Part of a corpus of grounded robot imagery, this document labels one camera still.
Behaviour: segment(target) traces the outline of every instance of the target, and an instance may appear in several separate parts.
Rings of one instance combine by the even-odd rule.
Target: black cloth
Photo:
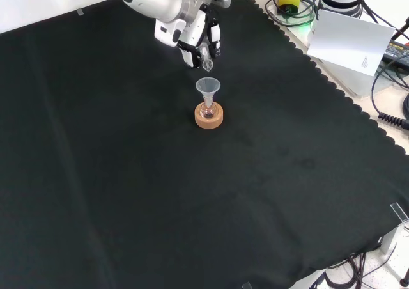
[[[0,36],[1,288],[287,289],[409,209],[404,151],[250,0],[209,74],[120,0],[84,12]]]

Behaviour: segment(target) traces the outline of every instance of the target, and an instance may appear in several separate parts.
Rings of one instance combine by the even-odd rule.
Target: white paper
[[[308,55],[373,76],[394,29],[320,10]]]

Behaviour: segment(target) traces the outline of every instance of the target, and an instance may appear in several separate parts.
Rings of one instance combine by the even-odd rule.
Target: yellow device
[[[279,0],[278,5],[280,9],[287,13],[297,13],[300,8],[301,0]]]

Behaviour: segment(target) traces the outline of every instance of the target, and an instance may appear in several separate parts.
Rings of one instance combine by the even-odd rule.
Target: wooden holder
[[[196,120],[196,124],[203,129],[214,129],[222,125],[223,122],[223,108],[218,103],[214,103],[217,108],[217,115],[214,118],[202,118],[200,115],[200,108],[203,103],[197,105],[194,111],[194,118]]]

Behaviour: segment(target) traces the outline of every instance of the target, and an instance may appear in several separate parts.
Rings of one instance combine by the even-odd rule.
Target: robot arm
[[[156,19],[155,38],[181,50],[183,60],[209,71],[220,54],[220,27],[212,17],[212,4],[223,8],[231,0],[123,0],[135,11]]]

